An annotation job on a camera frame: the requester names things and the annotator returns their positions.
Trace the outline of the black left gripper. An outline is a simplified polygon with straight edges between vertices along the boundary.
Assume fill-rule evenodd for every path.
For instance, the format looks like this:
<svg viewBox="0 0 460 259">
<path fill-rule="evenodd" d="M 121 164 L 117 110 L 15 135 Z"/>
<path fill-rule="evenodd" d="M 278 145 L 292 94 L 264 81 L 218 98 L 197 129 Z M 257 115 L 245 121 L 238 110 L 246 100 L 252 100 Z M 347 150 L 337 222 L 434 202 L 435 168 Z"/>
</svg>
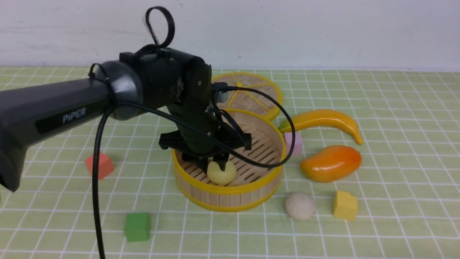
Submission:
<svg viewBox="0 0 460 259">
<path fill-rule="evenodd" d="M 142 105 L 151 109 L 166 107 L 174 118 L 204 132 L 232 149 L 250 149 L 249 134 L 234 130 L 219 114 L 212 112 L 215 94 L 211 90 L 211 66 L 200 57 L 175 49 L 161 49 L 152 54 L 124 52 L 121 62 L 130 66 L 140 79 Z M 228 153 L 214 155 L 224 172 Z M 209 159 L 194 158 L 193 164 L 207 175 Z"/>
</svg>

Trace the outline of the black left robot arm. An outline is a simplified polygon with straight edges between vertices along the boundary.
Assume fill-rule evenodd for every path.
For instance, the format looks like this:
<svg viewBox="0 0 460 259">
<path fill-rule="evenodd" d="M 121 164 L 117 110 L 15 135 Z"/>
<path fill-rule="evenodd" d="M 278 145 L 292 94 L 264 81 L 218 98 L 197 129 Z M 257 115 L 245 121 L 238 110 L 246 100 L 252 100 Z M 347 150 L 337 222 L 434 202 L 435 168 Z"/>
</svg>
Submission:
<svg viewBox="0 0 460 259">
<path fill-rule="evenodd" d="M 166 107 L 177 131 L 160 136 L 161 149 L 181 152 L 200 169 L 208 158 L 225 164 L 226 152 L 211 139 L 233 150 L 249 150 L 252 140 L 214 113 L 215 98 L 211 66 L 171 48 L 121 53 L 89 78 L 1 91 L 1 185 L 18 190 L 28 148 L 101 116 L 115 103 L 111 116 L 120 121 L 144 113 L 128 102 Z"/>
</svg>

